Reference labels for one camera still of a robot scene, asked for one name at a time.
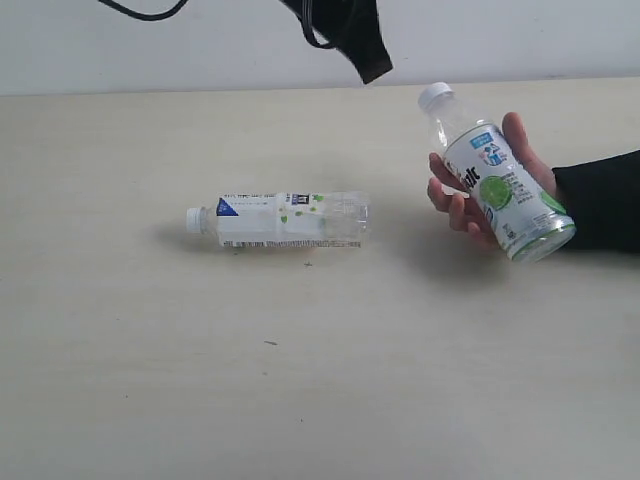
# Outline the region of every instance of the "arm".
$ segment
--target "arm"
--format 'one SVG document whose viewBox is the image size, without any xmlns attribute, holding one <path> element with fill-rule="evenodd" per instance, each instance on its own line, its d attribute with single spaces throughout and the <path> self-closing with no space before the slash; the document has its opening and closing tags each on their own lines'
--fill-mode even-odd
<svg viewBox="0 0 640 480">
<path fill-rule="evenodd" d="M 640 151 L 553 172 L 577 227 L 567 249 L 640 253 Z"/>
</svg>

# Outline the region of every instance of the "table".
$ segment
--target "table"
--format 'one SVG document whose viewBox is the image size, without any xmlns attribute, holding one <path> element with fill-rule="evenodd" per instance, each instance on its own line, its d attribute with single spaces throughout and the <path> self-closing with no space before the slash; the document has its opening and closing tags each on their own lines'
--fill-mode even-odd
<svg viewBox="0 0 640 480">
<path fill-rule="evenodd" d="M 550 165 L 640 147 L 640 79 L 456 88 Z M 634 478 L 640 262 L 449 231 L 420 90 L 1 98 L 0 477 Z M 359 250 L 184 232 L 219 193 L 342 189 Z"/>
</svg>

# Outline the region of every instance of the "plastic bottle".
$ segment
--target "plastic bottle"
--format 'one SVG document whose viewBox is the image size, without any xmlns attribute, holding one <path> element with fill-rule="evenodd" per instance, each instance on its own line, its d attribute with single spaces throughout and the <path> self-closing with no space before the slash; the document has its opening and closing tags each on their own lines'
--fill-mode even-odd
<svg viewBox="0 0 640 480">
<path fill-rule="evenodd" d="M 187 231 L 223 247 L 360 247 L 369 230 L 362 192 L 223 195 L 187 210 Z"/>
<path fill-rule="evenodd" d="M 427 87 L 418 104 L 430 120 L 434 151 L 478 202 L 511 260 L 537 261 L 573 237 L 573 219 L 516 161 L 484 112 L 446 83 Z"/>
</svg>

